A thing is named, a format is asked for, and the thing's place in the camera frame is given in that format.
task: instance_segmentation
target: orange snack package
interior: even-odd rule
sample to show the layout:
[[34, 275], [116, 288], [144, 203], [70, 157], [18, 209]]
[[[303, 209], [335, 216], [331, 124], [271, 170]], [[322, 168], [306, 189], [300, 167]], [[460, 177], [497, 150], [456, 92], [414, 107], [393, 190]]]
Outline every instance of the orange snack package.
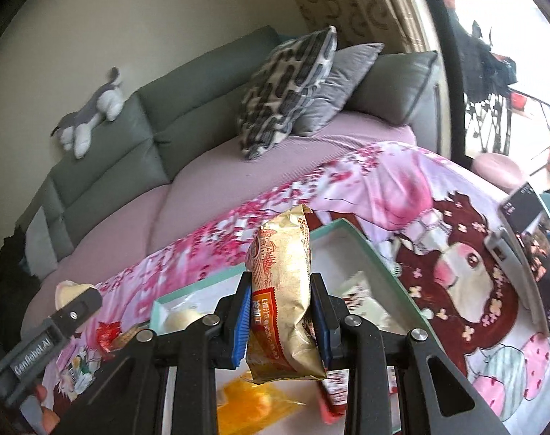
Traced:
[[252, 435], [294, 413], [303, 404], [275, 386], [254, 385], [245, 376], [233, 379], [218, 393], [224, 400], [216, 410], [219, 435]]
[[311, 300], [306, 213], [312, 212], [300, 204], [268, 221], [247, 253], [253, 274], [247, 364], [258, 384], [325, 378], [306, 315]]

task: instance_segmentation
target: beige wall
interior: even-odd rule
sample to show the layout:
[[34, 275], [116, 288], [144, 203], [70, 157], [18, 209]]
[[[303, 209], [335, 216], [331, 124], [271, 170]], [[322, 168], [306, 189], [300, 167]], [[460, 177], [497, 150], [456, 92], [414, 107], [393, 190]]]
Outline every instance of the beige wall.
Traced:
[[0, 40], [0, 247], [61, 156], [51, 130], [110, 67], [128, 96], [265, 24], [306, 30], [293, 0], [28, 0]]

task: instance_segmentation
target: pink stool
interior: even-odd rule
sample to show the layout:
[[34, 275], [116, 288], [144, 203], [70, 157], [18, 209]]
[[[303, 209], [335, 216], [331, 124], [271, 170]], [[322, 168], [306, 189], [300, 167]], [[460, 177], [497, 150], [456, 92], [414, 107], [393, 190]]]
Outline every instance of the pink stool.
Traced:
[[480, 154], [472, 162], [471, 170], [505, 193], [510, 193], [526, 181], [520, 167], [506, 155]]

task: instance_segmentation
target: plush toy tail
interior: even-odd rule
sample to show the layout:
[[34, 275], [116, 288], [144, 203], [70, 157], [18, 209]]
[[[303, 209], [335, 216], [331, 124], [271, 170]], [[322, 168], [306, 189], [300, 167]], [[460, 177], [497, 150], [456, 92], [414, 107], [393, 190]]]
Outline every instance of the plush toy tail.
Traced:
[[110, 70], [110, 73], [108, 74], [108, 81], [112, 85], [120, 85], [122, 82], [122, 77], [120, 76], [120, 70], [118, 70], [117, 67], [112, 67], [112, 70]]

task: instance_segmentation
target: sofa backrest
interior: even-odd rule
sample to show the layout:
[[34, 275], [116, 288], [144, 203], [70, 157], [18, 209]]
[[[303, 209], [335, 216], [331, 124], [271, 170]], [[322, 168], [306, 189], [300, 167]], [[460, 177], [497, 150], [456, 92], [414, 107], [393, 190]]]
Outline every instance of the sofa backrest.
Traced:
[[51, 169], [17, 225], [43, 206], [57, 258], [72, 253], [102, 220], [236, 135], [244, 85], [279, 43], [266, 26], [138, 89], [93, 130], [81, 160], [67, 152]]

